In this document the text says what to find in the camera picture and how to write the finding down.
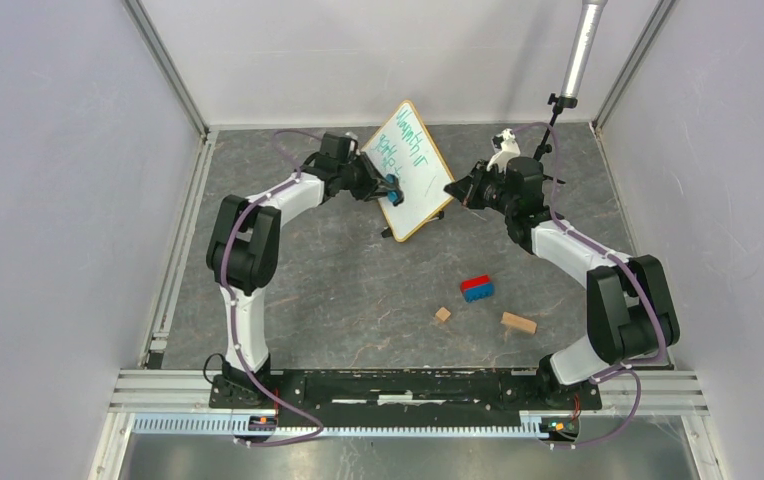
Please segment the blue whiteboard eraser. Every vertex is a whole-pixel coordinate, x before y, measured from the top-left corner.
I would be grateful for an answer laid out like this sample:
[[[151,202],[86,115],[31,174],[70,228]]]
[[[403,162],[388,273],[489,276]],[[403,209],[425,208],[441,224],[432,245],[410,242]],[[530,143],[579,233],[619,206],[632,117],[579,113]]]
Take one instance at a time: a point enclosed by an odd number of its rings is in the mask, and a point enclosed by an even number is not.
[[[404,202],[404,193],[401,189],[400,182],[397,176],[394,174],[387,174],[385,176],[387,199],[394,206],[397,207]]]

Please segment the small wood-framed whiteboard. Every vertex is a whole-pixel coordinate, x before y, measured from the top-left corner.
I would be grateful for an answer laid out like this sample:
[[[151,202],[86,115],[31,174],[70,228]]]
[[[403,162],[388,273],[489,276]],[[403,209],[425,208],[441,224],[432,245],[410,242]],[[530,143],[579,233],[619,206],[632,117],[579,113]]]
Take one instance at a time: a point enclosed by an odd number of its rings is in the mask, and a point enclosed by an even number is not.
[[[395,109],[362,151],[381,174],[399,181],[400,205],[379,200],[395,241],[407,241],[452,201],[444,187],[454,176],[411,101]]]

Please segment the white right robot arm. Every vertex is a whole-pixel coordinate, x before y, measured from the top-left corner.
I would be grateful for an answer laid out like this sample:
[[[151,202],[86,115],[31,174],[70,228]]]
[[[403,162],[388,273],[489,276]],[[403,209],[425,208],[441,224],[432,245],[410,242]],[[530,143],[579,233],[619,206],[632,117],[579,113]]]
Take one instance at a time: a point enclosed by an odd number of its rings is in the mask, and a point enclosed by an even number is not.
[[[515,244],[584,288],[584,336],[544,357],[537,369],[538,400],[560,408],[576,387],[663,360],[681,331],[663,264],[580,233],[547,205],[544,181],[538,161],[516,157],[504,169],[480,161],[444,190],[468,209],[502,214]]]

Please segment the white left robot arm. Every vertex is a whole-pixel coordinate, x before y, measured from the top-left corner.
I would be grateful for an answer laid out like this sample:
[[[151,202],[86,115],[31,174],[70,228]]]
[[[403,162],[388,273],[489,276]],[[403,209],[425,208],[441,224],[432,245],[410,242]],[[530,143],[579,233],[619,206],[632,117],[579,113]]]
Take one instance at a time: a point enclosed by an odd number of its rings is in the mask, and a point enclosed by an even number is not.
[[[363,202],[405,199],[399,177],[379,170],[355,138],[325,133],[318,139],[318,150],[295,162],[286,180],[259,194],[226,196],[207,246],[206,265],[226,308],[221,372],[248,407],[264,405],[272,394],[272,381],[262,374],[270,361],[264,297],[278,267],[282,228],[342,191]]]

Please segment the red and blue toy brick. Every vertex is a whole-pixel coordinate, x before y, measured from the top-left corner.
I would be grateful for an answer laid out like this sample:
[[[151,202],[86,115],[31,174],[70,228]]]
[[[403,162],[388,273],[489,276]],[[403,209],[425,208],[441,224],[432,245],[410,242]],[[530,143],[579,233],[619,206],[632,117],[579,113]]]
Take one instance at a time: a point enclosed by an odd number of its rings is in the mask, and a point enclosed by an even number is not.
[[[489,275],[467,279],[460,284],[460,291],[467,303],[494,295],[495,286]]]

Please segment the small wooden cube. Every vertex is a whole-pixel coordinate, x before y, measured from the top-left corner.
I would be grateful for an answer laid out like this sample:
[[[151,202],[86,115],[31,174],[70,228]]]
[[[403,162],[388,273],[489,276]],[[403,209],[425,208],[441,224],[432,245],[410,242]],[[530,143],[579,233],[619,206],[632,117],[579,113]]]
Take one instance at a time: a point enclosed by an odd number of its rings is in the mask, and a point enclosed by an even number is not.
[[[446,323],[449,321],[451,317],[452,317],[452,312],[445,307],[439,308],[434,314],[435,320],[438,321],[439,323]]]

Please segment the black tripod stand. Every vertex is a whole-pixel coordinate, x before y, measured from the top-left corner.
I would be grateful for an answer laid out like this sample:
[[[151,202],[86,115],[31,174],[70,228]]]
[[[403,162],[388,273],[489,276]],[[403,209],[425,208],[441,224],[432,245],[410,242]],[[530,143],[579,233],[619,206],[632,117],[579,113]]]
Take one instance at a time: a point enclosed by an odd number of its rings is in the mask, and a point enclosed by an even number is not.
[[[552,107],[551,118],[548,122],[548,127],[545,128],[542,140],[537,146],[533,155],[533,158],[539,163],[539,168],[541,171],[544,169],[543,164],[541,163],[542,157],[548,153],[551,153],[553,150],[552,145],[549,143],[552,128],[555,126],[558,117],[565,110],[574,109],[577,106],[578,100],[575,97],[560,96],[556,93],[551,93],[548,99],[548,104]],[[565,184],[565,181],[560,178],[546,175],[543,171],[542,174],[546,180],[551,180],[559,185]]]

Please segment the long wooden block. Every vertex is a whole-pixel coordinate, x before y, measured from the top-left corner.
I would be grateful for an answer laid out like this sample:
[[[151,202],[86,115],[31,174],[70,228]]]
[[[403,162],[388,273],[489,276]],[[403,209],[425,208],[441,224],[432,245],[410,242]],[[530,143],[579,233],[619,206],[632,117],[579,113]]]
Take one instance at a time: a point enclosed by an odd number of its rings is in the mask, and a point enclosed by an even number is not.
[[[510,312],[503,313],[501,317],[501,324],[508,328],[515,329],[529,335],[534,335],[537,332],[536,322],[530,319],[512,314]]]

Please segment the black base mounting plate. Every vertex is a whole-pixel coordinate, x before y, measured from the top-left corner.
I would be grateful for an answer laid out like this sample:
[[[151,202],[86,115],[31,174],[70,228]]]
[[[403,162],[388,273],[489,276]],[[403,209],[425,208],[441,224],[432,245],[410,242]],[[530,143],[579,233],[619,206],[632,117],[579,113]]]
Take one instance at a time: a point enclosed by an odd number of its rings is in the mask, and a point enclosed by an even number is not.
[[[209,378],[214,409],[250,409],[255,426],[512,427],[519,414],[599,410],[598,387],[553,385],[532,369],[284,369],[237,384]]]

